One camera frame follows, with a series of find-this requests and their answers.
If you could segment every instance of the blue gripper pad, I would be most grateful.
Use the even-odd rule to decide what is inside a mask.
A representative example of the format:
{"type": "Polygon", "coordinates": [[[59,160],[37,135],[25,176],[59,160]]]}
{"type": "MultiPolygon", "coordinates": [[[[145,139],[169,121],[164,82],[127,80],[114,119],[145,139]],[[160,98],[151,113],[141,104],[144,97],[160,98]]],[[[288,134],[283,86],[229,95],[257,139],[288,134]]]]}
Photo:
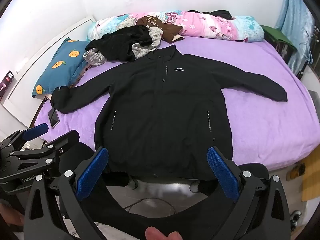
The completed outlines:
{"type": "Polygon", "coordinates": [[[236,202],[240,195],[238,180],[213,147],[208,149],[207,161],[226,196],[236,202]]]}
{"type": "Polygon", "coordinates": [[[48,127],[48,125],[46,123],[37,125],[37,126],[31,128],[31,129],[25,130],[23,132],[22,139],[27,141],[27,142],[31,141],[34,138],[37,138],[40,135],[43,135],[43,134],[47,133],[48,130],[49,130],[49,127],[48,127]]]}
{"type": "Polygon", "coordinates": [[[109,159],[107,149],[102,148],[96,157],[92,160],[89,166],[85,169],[84,173],[77,181],[76,197],[79,201],[87,198],[94,185],[96,185],[100,175],[106,167],[109,159]]]}

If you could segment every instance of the blue curtain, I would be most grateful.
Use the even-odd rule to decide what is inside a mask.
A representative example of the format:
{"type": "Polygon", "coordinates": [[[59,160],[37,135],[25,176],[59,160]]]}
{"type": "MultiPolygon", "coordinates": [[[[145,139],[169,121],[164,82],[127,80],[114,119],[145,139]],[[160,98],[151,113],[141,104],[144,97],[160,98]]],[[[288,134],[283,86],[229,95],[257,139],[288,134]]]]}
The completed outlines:
{"type": "Polygon", "coordinates": [[[305,60],[312,63],[310,40],[315,20],[302,0],[284,0],[275,28],[279,29],[297,48],[288,63],[297,74],[305,60]]]}

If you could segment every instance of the black phone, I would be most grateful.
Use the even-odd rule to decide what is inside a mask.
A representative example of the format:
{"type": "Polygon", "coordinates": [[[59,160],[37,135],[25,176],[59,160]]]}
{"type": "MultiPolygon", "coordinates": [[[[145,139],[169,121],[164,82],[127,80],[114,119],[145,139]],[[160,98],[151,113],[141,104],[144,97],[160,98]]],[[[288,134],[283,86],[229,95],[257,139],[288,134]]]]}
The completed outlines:
{"type": "Polygon", "coordinates": [[[50,120],[50,124],[52,128],[55,128],[56,125],[60,122],[60,119],[58,117],[57,114],[57,110],[56,109],[51,109],[48,113],[49,115],[49,120],[50,120]]]}

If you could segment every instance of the mattress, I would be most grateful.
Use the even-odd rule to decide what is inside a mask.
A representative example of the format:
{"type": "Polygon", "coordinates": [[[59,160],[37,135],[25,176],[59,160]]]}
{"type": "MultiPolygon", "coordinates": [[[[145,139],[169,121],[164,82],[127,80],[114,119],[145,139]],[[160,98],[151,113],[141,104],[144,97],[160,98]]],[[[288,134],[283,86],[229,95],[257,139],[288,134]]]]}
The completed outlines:
{"type": "MultiPolygon", "coordinates": [[[[320,124],[311,96],[293,75],[276,50],[266,41],[234,42],[185,37],[174,43],[182,54],[193,54],[263,74],[287,92],[288,102],[275,102],[246,89],[222,89],[232,131],[233,161],[237,165],[262,163],[269,170],[291,165],[306,157],[320,143],[320,124]]],[[[159,48],[170,46],[162,41],[159,48]]],[[[121,62],[106,62],[90,68],[77,86],[121,62]]],[[[60,123],[41,138],[50,142],[70,130],[94,149],[95,121],[108,100],[103,95],[70,114],[58,113],[60,123]]],[[[44,103],[35,125],[47,123],[50,102],[44,103]]]]}

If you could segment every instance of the black pants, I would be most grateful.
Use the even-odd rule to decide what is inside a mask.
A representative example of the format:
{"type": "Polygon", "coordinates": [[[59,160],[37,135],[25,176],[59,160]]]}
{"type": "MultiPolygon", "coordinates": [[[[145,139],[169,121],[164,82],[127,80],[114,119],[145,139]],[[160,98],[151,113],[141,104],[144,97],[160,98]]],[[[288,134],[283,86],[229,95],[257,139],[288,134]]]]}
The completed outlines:
{"type": "MultiPolygon", "coordinates": [[[[90,158],[92,154],[89,147],[80,143],[61,156],[60,172],[74,170],[82,160],[90,158]]],[[[262,164],[244,164],[239,168],[250,171],[255,177],[269,178],[268,170],[262,164]]],[[[228,217],[234,204],[225,196],[220,185],[213,189],[212,184],[213,182],[202,182],[201,185],[210,195],[208,198],[166,218],[148,219],[128,213],[112,197],[102,177],[81,205],[95,222],[110,225],[138,239],[145,239],[144,232],[150,226],[158,228],[165,235],[178,231],[184,240],[209,239],[228,217]]]]}

